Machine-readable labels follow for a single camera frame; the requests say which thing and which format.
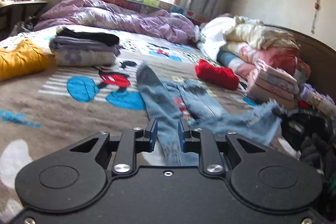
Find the purple floral folded garment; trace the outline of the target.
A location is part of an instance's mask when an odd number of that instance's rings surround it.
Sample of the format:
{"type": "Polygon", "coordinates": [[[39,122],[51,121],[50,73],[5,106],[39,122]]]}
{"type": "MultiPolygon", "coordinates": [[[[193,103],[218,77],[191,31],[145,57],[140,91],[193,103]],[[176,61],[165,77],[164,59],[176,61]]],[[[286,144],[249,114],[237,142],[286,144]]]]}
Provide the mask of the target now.
{"type": "Polygon", "coordinates": [[[323,95],[310,84],[301,85],[300,98],[329,117],[335,117],[335,102],[329,95],[323,95]]]}

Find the blue denim jacket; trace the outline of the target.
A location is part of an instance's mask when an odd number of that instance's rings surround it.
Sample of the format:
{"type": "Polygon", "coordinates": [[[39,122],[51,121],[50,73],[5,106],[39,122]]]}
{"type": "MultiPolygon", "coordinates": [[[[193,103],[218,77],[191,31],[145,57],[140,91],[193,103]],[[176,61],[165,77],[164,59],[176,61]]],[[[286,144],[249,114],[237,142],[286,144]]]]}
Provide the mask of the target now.
{"type": "Polygon", "coordinates": [[[169,166],[198,164],[196,153],[181,151],[178,123],[182,118],[191,128],[208,129],[215,135],[234,131],[270,145],[284,113],[278,103],[267,102],[243,114],[230,114],[201,84],[160,79],[146,63],[138,67],[136,79],[148,117],[158,121],[158,141],[169,166]]]}

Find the grey folded garment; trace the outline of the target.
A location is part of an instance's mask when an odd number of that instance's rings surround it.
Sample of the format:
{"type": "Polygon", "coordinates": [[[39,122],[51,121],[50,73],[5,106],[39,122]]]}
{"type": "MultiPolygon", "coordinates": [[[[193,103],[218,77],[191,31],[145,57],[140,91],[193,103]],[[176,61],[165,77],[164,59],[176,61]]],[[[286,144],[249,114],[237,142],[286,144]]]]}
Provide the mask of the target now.
{"type": "Polygon", "coordinates": [[[67,36],[55,36],[50,40],[51,51],[83,50],[83,51],[102,51],[113,52],[118,56],[120,52],[119,44],[108,46],[105,43],[90,39],[77,39],[67,36]]]}

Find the purple crumpled duvet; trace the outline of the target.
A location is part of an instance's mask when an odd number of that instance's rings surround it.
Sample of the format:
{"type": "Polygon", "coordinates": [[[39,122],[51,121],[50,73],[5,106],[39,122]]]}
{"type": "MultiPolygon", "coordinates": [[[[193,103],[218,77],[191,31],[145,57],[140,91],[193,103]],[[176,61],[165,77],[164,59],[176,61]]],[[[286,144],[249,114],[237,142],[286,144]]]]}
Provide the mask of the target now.
{"type": "Polygon", "coordinates": [[[181,14],[158,10],[146,15],[101,0],[61,1],[40,16],[34,30],[58,25],[126,31],[176,44],[195,41],[195,25],[181,14]]]}

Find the yellow knit sweater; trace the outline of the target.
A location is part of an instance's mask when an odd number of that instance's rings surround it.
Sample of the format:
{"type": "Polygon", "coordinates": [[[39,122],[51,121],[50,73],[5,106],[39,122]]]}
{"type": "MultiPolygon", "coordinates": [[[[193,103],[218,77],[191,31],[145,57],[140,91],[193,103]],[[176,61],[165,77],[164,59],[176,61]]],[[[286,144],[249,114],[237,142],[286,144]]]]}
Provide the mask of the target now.
{"type": "Polygon", "coordinates": [[[55,64],[54,55],[24,39],[11,51],[1,48],[1,81],[39,73],[55,64]]]}

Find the pink folded garment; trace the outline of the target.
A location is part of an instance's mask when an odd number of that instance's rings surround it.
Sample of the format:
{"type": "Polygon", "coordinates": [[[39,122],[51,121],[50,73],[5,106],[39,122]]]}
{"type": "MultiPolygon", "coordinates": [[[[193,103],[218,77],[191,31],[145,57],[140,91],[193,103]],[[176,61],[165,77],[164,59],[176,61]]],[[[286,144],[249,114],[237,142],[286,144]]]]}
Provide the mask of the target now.
{"type": "Polygon", "coordinates": [[[285,91],[284,89],[277,87],[275,85],[272,85],[270,83],[268,83],[265,80],[262,80],[260,78],[256,78],[256,79],[249,79],[248,81],[248,87],[252,88],[252,87],[260,87],[263,88],[265,90],[267,90],[268,92],[271,92],[273,94],[276,94],[277,96],[284,98],[288,101],[294,100],[294,94],[290,93],[288,91],[285,91]]]}

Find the striped colourful clothes pile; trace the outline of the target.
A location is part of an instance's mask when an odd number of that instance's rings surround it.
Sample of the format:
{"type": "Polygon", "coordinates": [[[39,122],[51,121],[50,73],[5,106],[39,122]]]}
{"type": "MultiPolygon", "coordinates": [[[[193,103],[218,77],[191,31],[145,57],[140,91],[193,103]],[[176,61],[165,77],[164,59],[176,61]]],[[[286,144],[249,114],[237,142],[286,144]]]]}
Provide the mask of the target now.
{"type": "Polygon", "coordinates": [[[314,107],[311,104],[309,104],[309,103],[307,103],[303,100],[298,100],[297,101],[297,106],[300,110],[314,110],[314,107]]]}

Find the black folded garment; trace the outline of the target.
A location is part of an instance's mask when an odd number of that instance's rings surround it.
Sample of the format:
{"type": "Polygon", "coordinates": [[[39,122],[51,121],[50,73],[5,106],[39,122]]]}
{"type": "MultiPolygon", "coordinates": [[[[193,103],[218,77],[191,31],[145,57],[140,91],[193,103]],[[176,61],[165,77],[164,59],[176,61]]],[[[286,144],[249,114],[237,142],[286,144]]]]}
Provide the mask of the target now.
{"type": "Polygon", "coordinates": [[[120,42],[120,38],[118,36],[104,32],[75,32],[68,28],[62,28],[56,33],[57,36],[64,36],[81,40],[94,40],[100,43],[104,43],[109,47],[117,45],[120,42]]]}

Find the dark wooden bed footboard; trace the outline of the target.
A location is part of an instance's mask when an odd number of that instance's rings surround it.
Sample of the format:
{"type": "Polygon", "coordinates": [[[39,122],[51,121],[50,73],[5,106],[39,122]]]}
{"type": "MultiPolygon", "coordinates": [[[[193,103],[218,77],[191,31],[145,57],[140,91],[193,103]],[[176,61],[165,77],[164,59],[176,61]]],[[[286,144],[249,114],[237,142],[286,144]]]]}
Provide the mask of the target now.
{"type": "Polygon", "coordinates": [[[271,24],[266,26],[279,31],[287,31],[295,37],[300,47],[300,58],[311,68],[311,74],[307,82],[318,92],[329,95],[335,101],[335,50],[323,42],[298,31],[271,24]]]}

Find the cream top folded garment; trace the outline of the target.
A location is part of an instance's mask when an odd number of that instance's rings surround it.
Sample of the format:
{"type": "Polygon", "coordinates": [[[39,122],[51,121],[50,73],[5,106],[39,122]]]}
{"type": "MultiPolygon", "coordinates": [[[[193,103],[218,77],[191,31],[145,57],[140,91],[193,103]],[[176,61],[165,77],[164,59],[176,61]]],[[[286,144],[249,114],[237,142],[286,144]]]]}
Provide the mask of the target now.
{"type": "Polygon", "coordinates": [[[293,76],[291,76],[289,73],[287,73],[286,71],[280,68],[274,68],[268,65],[265,61],[262,61],[261,59],[259,59],[255,63],[255,65],[256,65],[257,70],[263,75],[277,77],[282,80],[286,80],[287,82],[291,84],[297,84],[297,80],[293,76]]]}

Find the beige folded garment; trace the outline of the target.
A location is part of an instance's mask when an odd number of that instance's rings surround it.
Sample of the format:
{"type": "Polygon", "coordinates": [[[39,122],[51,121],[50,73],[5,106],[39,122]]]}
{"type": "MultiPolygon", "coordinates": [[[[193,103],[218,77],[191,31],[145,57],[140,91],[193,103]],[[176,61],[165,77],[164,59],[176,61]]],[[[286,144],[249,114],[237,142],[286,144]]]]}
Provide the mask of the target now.
{"type": "Polygon", "coordinates": [[[247,96],[259,102],[274,100],[286,110],[294,110],[297,107],[296,100],[287,100],[255,84],[248,85],[247,96]]]}

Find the Mickey Mouse bed blanket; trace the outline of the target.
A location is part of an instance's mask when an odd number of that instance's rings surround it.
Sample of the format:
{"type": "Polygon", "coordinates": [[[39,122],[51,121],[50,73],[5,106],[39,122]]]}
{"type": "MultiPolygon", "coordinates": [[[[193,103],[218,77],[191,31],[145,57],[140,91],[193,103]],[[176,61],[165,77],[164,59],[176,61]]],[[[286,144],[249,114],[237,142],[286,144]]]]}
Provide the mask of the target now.
{"type": "Polygon", "coordinates": [[[136,72],[147,63],[156,75],[176,83],[197,81],[195,65],[206,56],[165,39],[116,31],[120,55],[112,65],[84,64],[77,50],[66,66],[1,82],[1,220],[22,210],[15,192],[18,172],[32,161],[99,131],[119,135],[144,126],[146,106],[136,72]]]}

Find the red knit sweater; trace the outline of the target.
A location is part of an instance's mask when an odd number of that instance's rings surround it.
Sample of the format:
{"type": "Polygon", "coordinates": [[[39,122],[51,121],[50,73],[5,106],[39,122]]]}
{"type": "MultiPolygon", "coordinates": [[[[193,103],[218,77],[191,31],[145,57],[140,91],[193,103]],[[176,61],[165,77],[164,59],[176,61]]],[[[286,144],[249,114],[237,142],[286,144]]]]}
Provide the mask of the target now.
{"type": "Polygon", "coordinates": [[[232,69],[215,67],[203,59],[195,66],[195,73],[202,81],[228,90],[236,90],[239,86],[240,80],[232,69]]]}

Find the white floral folded garment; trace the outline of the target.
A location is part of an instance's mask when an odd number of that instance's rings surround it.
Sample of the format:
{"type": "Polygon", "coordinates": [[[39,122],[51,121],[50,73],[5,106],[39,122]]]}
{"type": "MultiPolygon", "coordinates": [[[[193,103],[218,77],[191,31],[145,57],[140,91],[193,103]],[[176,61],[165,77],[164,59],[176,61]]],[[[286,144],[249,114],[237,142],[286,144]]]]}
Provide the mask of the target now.
{"type": "Polygon", "coordinates": [[[62,50],[54,52],[61,67],[91,67],[114,64],[116,56],[110,51],[62,50]]]}

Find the colourful alphabet headboard mat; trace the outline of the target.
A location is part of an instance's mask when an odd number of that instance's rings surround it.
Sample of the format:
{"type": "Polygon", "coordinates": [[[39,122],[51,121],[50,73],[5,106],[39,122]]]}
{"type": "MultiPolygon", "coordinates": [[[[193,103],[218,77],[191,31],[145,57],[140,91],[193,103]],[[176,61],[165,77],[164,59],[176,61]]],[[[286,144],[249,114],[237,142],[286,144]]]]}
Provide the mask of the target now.
{"type": "Polygon", "coordinates": [[[101,0],[106,3],[111,3],[120,6],[124,9],[140,12],[142,14],[151,14],[158,10],[166,10],[177,14],[182,14],[191,20],[194,24],[201,24],[208,21],[205,16],[193,12],[187,8],[167,3],[159,0],[101,0]]]}

